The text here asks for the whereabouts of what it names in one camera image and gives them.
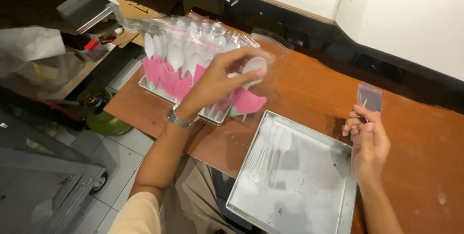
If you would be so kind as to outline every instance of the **pants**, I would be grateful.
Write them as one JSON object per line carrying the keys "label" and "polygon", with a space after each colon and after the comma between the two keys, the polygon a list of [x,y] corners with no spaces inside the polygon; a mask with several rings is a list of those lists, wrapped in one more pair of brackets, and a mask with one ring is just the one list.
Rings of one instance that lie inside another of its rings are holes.
{"label": "pants", "polygon": [[211,167],[188,155],[164,194],[159,217],[163,234],[213,234],[220,229],[235,234],[216,201]]}

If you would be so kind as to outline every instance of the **red bottle cap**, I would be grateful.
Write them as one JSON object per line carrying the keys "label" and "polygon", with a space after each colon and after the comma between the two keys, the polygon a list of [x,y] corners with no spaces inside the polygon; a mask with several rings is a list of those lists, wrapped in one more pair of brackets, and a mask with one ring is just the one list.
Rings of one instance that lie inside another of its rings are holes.
{"label": "red bottle cap", "polygon": [[92,39],[87,45],[85,45],[84,49],[92,51],[96,46],[98,46],[98,40]]}

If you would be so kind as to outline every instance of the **hand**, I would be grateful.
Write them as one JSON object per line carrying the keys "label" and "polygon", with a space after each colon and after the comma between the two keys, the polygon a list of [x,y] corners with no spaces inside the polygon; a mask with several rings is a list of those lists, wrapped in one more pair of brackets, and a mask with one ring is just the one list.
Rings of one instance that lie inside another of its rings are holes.
{"label": "hand", "polygon": [[382,186],[382,169],[391,146],[382,120],[376,113],[357,105],[353,106],[349,116],[351,118],[343,126],[342,134],[347,136],[351,132],[353,136],[351,171],[360,188],[365,185]]}
{"label": "hand", "polygon": [[200,80],[182,100],[176,109],[176,115],[183,120],[193,120],[201,108],[223,100],[239,86],[264,77],[266,73],[262,69],[253,70],[233,78],[227,77],[226,69],[232,63],[245,57],[255,56],[260,56],[266,60],[271,59],[268,53],[253,47],[241,47],[217,54]]}

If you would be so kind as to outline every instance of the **person's right hand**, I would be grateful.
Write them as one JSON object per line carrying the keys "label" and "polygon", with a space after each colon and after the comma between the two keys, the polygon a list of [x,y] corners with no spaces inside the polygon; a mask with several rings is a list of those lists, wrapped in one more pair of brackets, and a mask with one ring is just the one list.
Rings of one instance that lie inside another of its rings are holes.
{"label": "person's right hand", "polygon": [[353,136],[351,170],[360,187],[366,184],[381,186],[382,169],[391,145],[382,120],[376,113],[357,105],[353,106],[349,116],[351,118],[346,120],[342,133],[347,136],[351,132]]}

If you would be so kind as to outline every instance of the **person's left hand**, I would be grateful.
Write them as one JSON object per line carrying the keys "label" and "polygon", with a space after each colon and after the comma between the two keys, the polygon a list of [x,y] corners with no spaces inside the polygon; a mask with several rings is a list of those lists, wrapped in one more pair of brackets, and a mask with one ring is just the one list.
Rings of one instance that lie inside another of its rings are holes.
{"label": "person's left hand", "polygon": [[243,58],[260,56],[271,60],[271,56],[254,47],[241,47],[226,53],[217,54],[200,80],[184,97],[176,115],[182,120],[193,120],[201,108],[215,104],[232,92],[235,88],[264,77],[263,69],[253,70],[239,76],[228,78],[226,69],[235,61]]}

